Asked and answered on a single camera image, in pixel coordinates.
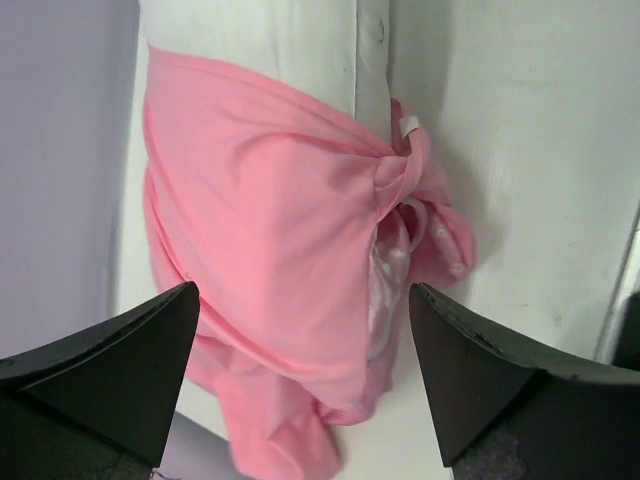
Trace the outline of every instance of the white pillow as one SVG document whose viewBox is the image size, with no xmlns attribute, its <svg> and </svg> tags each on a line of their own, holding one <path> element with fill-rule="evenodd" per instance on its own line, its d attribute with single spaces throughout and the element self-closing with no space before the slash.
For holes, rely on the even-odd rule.
<svg viewBox="0 0 640 480">
<path fill-rule="evenodd" d="M 140 0 L 150 45 L 252 69 L 390 138 L 390 0 Z"/>
</svg>

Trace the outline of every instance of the gray wall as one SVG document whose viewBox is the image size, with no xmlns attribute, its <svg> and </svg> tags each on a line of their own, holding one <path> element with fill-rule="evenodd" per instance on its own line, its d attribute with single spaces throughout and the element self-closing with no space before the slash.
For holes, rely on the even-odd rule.
<svg viewBox="0 0 640 480">
<path fill-rule="evenodd" d="M 133 0 L 0 2 L 0 358 L 103 320 Z"/>
</svg>

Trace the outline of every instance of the pink fabric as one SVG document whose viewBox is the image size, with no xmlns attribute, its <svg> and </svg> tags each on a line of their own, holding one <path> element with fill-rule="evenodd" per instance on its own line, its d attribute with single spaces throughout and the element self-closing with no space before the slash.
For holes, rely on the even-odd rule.
<svg viewBox="0 0 640 480">
<path fill-rule="evenodd" d="M 413 282 L 473 264 L 422 128 L 394 148 L 277 81 L 151 49 L 145 216 L 160 288 L 194 280 L 187 376 L 218 396 L 236 465 L 327 480 L 327 424 L 369 418 L 390 388 Z"/>
</svg>

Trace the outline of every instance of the white surface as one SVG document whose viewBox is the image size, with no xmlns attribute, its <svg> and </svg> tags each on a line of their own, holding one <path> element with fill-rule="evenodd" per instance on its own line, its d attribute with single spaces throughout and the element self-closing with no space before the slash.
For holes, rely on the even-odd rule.
<svg viewBox="0 0 640 480">
<path fill-rule="evenodd" d="M 389 0 L 140 0 L 149 43 L 280 80 L 390 138 Z"/>
<path fill-rule="evenodd" d="M 640 2 L 397 0 L 393 89 L 426 123 L 480 261 L 470 308 L 593 356 L 640 197 Z M 139 55 L 119 308 L 155 293 L 141 210 Z M 376 416 L 341 429 L 340 480 L 445 480 L 413 346 Z M 224 436 L 215 399 L 179 411 Z"/>
</svg>

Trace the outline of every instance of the white cushion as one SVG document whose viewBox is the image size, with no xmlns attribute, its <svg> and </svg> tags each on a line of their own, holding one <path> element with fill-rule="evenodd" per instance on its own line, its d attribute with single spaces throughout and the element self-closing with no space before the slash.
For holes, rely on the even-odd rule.
<svg viewBox="0 0 640 480">
<path fill-rule="evenodd" d="M 390 137 L 390 0 L 140 0 L 149 44 L 280 80 Z"/>
</svg>

